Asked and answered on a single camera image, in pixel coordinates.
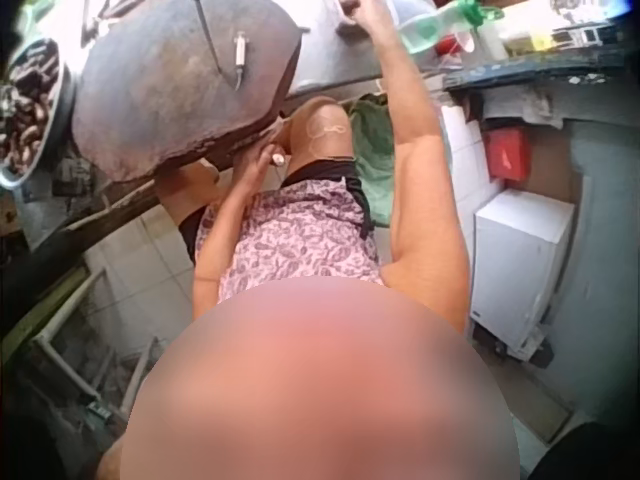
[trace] green cloth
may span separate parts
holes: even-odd
[[[356,170],[377,226],[391,224],[393,131],[386,95],[366,95],[348,108]]]

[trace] pink patterned dress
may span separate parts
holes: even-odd
[[[216,213],[205,211],[196,259]],[[218,302],[271,280],[306,276],[359,278],[382,285],[371,233],[362,238],[364,213],[345,180],[305,180],[256,195],[246,209],[231,267]]]

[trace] green plastic bottle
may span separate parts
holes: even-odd
[[[453,0],[430,13],[414,16],[398,26],[410,54],[433,47],[447,34],[478,28],[485,21],[504,18],[500,8],[482,7],[476,0]]]

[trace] white cabinet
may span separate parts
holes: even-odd
[[[476,215],[471,318],[529,360],[544,335],[539,322],[556,286],[574,206],[506,190]]]

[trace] black shorts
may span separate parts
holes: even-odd
[[[282,182],[280,188],[289,187],[304,180],[331,180],[339,182],[343,178],[346,182],[347,191],[353,195],[353,199],[360,205],[364,213],[364,222],[360,230],[360,236],[364,239],[373,230],[373,223],[371,221],[369,202],[362,191],[362,183],[356,172],[356,163],[352,158],[336,157],[335,159],[316,160],[289,175],[285,181]],[[198,229],[200,228],[200,220],[202,220],[206,209],[206,206],[199,208],[178,226],[184,243],[187,245],[189,258],[191,258],[194,264],[196,237],[198,235]]]

